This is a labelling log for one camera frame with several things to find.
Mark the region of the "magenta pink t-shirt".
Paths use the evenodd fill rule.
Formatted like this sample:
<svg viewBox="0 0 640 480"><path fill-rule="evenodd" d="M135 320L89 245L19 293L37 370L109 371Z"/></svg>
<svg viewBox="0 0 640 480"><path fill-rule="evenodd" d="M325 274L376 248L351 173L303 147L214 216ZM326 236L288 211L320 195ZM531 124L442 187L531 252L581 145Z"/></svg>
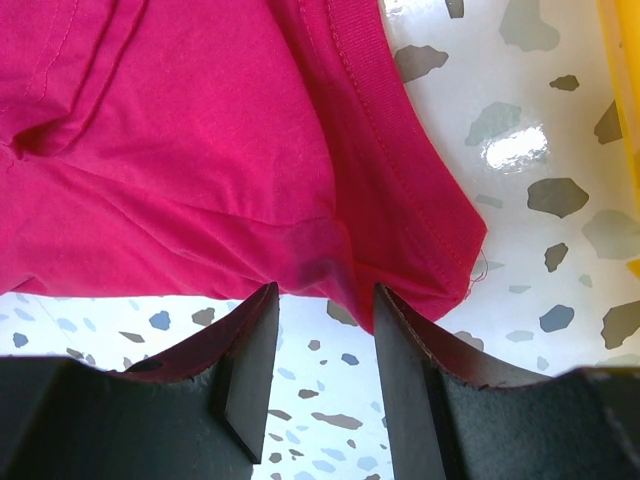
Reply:
<svg viewBox="0 0 640 480"><path fill-rule="evenodd" d="M427 138L375 1L5 1L1 288L429 320L486 227Z"/></svg>

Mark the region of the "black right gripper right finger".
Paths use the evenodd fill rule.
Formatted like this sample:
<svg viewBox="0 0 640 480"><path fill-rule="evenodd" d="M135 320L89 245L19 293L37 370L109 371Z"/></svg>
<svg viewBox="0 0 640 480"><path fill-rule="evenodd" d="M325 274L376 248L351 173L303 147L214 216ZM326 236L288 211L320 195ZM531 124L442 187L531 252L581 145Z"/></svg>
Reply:
<svg viewBox="0 0 640 480"><path fill-rule="evenodd" d="M486 354L375 289L375 345L398 479L635 479L639 371L548 377Z"/></svg>

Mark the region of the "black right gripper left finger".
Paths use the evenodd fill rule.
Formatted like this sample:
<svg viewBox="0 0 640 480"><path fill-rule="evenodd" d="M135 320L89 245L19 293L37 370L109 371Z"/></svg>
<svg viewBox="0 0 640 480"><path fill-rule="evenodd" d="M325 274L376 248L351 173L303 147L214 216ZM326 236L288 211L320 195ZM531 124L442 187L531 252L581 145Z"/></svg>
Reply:
<svg viewBox="0 0 640 480"><path fill-rule="evenodd" d="M68 357L1 361L5 479L248 479L261 462L276 284L123 372Z"/></svg>

